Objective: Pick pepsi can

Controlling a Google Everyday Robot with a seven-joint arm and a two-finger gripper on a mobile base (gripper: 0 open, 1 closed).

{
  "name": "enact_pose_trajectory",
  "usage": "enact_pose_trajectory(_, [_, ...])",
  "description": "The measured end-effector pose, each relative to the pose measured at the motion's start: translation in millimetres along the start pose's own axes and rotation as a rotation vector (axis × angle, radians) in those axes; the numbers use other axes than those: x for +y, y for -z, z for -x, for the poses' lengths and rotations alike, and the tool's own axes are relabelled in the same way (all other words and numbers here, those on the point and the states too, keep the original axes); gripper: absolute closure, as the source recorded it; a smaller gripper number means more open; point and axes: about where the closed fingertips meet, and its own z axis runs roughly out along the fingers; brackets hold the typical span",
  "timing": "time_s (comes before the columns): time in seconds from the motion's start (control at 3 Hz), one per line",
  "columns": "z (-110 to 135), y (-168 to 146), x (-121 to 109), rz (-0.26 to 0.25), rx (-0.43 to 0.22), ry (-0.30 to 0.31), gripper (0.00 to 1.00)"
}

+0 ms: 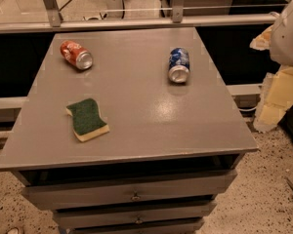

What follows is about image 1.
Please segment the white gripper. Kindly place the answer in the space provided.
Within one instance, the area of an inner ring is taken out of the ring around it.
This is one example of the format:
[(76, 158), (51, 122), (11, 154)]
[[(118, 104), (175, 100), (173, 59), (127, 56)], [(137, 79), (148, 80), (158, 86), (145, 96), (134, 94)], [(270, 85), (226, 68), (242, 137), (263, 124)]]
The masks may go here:
[(293, 0), (273, 26), (254, 38), (249, 47), (258, 51), (270, 49), (271, 59), (281, 64), (275, 74), (268, 73), (264, 78), (255, 112), (253, 126), (265, 133), (274, 129), (293, 106)]

